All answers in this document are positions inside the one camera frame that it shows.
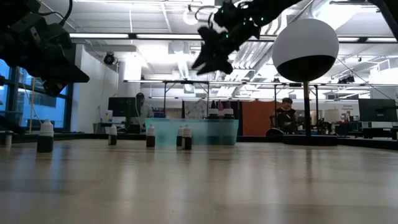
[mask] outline white bottle cap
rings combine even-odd
[[[180,128],[178,129],[178,132],[177,132],[177,136],[182,136],[183,132],[184,132],[184,128],[182,126],[180,126]]]
[[[182,136],[183,137],[192,137],[192,132],[191,132],[191,129],[189,128],[189,125],[185,125]]]
[[[209,109],[209,114],[216,114],[218,115],[218,109]]]
[[[155,128],[152,124],[149,126],[147,130],[147,136],[155,136]]]
[[[224,109],[224,114],[234,115],[234,110],[233,109]]]
[[[109,130],[109,135],[118,135],[118,129],[114,124],[112,124],[111,129]]]
[[[50,136],[54,137],[54,126],[49,119],[46,119],[40,126],[39,136]]]

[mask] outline man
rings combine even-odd
[[[296,111],[292,109],[293,100],[284,98],[282,106],[276,109],[277,126],[284,133],[292,134],[296,129]]]
[[[138,93],[136,96],[137,102],[141,102],[141,115],[139,121],[141,127],[145,127],[145,119],[153,118],[154,113],[152,112],[152,107],[145,103],[145,96],[143,93]]]

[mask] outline computer monitor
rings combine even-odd
[[[136,103],[135,97],[109,97],[108,110],[114,117],[139,117],[141,104]]]
[[[383,110],[396,106],[395,100],[359,99],[359,118],[361,121],[397,122],[397,110]]]

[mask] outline black robotic arm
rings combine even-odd
[[[227,74],[233,71],[228,55],[254,36],[259,39],[260,30],[276,19],[285,9],[301,0],[253,0],[236,7],[232,2],[224,2],[214,15],[214,22],[227,31],[218,33],[212,27],[202,26],[198,33],[205,41],[192,68],[205,64],[198,75],[221,70]],[[383,14],[394,37],[398,40],[398,1],[368,0]]]

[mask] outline ceiling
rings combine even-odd
[[[68,8],[67,0],[41,0],[42,10],[57,11],[65,14]],[[134,4],[109,4],[101,0],[94,2],[84,2],[85,0],[75,0],[73,11],[65,26],[69,32],[139,32],[139,33],[173,33],[173,34],[194,34],[204,23],[189,24],[194,22],[193,13],[187,13],[187,3],[151,3],[146,0]],[[202,0],[203,5],[219,5],[214,0]],[[263,34],[278,34],[288,22],[297,18],[319,17],[336,29],[339,36],[392,36],[381,13],[377,13],[375,7],[356,7],[331,6],[330,0],[314,0],[311,7],[305,6],[311,0],[303,0],[301,3],[287,9],[279,19],[271,25],[263,27]],[[200,18],[206,18],[211,10],[204,11]],[[60,19],[51,15],[49,21],[59,21]],[[102,57],[106,50],[104,46],[136,46],[145,63],[142,69],[143,75],[170,74],[178,70],[178,56],[169,53],[168,40],[96,40],[83,42],[88,51],[94,52],[98,57]],[[186,41],[188,46],[200,46],[199,41]],[[266,78],[273,78],[277,72],[269,60],[264,60],[272,51],[271,45],[265,43],[246,43],[241,46],[239,52],[230,55],[230,59],[235,67],[247,66],[254,70],[255,77],[264,81]],[[198,51],[190,50],[185,55],[185,63],[190,67]],[[130,52],[116,52],[116,55],[123,59]],[[341,44],[339,58],[346,59],[345,65],[336,63],[335,66],[321,79],[327,82],[331,76],[339,74],[349,68],[354,68],[357,72],[369,73],[368,68],[375,63],[366,63],[367,60],[380,60],[381,57],[398,55],[398,46],[394,44]],[[358,57],[366,58],[358,62]]]

